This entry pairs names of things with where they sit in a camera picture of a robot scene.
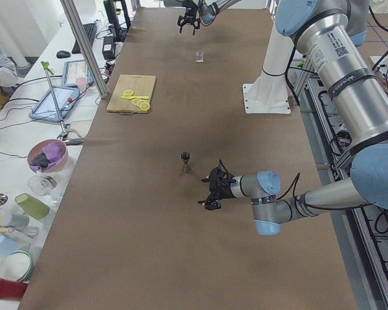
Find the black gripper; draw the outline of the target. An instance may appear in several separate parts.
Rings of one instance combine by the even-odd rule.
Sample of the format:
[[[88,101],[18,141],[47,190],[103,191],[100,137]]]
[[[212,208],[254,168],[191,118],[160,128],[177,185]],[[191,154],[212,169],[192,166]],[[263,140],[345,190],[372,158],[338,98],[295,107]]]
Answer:
[[[210,175],[201,179],[202,183],[210,183],[210,195],[205,200],[200,200],[197,203],[208,211],[221,209],[220,200],[235,197],[231,191],[231,184],[234,181],[234,175],[225,169],[220,166],[213,168]]]
[[[179,32],[182,33],[182,28],[185,25],[185,21],[191,21],[193,27],[193,35],[200,28],[200,19],[197,18],[197,4],[194,1],[183,1],[182,6],[186,9],[184,16],[179,16],[177,25]]]

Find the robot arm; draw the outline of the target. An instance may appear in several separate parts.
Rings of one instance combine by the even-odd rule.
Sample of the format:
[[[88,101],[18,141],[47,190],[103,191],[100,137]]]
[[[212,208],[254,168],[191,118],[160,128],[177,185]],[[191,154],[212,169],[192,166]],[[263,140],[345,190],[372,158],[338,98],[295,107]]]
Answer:
[[[388,97],[358,52],[367,14],[366,1],[280,1],[275,13],[277,35],[290,38],[308,57],[306,69],[317,74],[307,83],[307,102],[318,113],[338,179],[301,194],[293,181],[280,194],[275,172],[235,176],[220,163],[204,179],[210,193],[200,204],[206,210],[248,198],[261,235],[324,212],[370,205],[388,210]]]
[[[193,27],[193,35],[200,26],[210,26],[216,16],[223,10],[238,3],[239,0],[225,0],[214,1],[211,4],[207,4],[206,1],[179,1],[179,0],[165,0],[163,1],[166,8],[185,8],[184,15],[180,15],[177,20],[177,26],[179,32],[182,33],[182,29],[186,25]]]

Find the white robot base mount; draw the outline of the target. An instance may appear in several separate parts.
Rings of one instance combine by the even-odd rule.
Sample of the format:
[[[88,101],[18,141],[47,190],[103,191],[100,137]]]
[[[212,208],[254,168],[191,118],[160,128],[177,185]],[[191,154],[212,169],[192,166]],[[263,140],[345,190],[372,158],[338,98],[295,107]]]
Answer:
[[[247,114],[289,114],[286,69],[293,56],[292,40],[272,27],[261,75],[242,86]]]

